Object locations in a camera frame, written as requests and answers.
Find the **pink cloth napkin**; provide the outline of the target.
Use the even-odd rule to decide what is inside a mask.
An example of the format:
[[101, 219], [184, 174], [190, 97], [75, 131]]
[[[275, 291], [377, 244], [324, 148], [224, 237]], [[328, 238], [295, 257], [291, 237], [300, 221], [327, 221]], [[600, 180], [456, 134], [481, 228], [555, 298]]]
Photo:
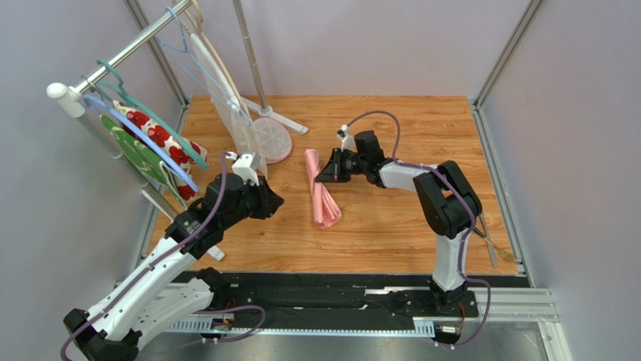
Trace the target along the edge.
[[321, 172], [318, 151], [306, 149], [304, 157], [310, 185], [314, 224], [320, 229], [330, 228], [340, 221], [342, 212], [327, 188], [315, 180]]

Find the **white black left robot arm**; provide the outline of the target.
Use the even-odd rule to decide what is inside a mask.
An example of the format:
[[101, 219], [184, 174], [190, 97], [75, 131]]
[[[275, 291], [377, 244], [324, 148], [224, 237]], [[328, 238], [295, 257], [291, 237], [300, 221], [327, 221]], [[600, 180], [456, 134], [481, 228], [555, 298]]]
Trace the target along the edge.
[[75, 345], [88, 360], [134, 360], [150, 341], [188, 315], [223, 313], [229, 282], [214, 268], [200, 270], [179, 290], [157, 297], [217, 246], [226, 230], [247, 218], [270, 218], [283, 204], [263, 176], [252, 181], [219, 174], [119, 286], [89, 309], [68, 312], [63, 323], [69, 337], [61, 347], [61, 359], [67, 360], [68, 347]]

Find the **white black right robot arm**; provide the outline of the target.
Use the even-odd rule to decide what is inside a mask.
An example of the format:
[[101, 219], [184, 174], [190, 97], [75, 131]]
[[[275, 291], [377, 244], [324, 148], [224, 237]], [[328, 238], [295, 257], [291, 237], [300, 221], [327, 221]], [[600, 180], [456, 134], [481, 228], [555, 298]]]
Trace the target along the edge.
[[436, 235], [436, 264], [431, 302], [440, 312], [459, 308], [466, 292], [464, 277], [467, 242], [482, 204], [459, 165], [409, 165], [384, 155], [372, 130], [355, 136], [340, 131], [347, 147], [333, 149], [327, 165], [315, 176], [318, 183], [347, 183], [364, 175], [384, 189], [415, 193], [429, 227]]

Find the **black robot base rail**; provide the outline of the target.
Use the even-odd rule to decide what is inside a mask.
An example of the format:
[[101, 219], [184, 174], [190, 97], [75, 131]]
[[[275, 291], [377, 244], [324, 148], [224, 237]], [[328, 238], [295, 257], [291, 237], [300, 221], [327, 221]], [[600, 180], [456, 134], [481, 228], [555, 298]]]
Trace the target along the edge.
[[225, 272], [231, 284], [226, 307], [241, 311], [236, 328], [319, 331], [410, 331], [416, 317], [457, 323], [480, 315], [468, 290], [449, 305], [439, 303], [430, 275]]

